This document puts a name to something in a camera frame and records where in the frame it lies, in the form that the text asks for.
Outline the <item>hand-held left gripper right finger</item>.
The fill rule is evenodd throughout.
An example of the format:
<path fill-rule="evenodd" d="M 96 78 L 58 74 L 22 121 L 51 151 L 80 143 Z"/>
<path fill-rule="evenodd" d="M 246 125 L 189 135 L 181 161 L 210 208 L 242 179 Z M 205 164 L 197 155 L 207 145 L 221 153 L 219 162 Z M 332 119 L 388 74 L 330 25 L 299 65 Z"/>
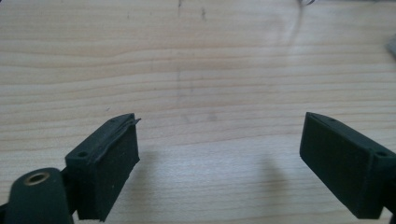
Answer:
<path fill-rule="evenodd" d="M 359 219 L 396 219 L 396 153 L 316 113 L 305 114 L 300 156 L 332 194 Z"/>

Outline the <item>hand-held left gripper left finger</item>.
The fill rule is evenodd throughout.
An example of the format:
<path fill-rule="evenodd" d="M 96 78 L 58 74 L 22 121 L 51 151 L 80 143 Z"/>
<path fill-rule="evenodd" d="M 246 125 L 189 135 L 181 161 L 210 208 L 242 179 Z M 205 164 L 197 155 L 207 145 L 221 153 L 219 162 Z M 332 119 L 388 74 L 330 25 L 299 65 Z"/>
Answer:
<path fill-rule="evenodd" d="M 65 157 L 70 181 L 77 185 L 80 219 L 106 220 L 139 162 L 133 113 L 105 122 Z"/>

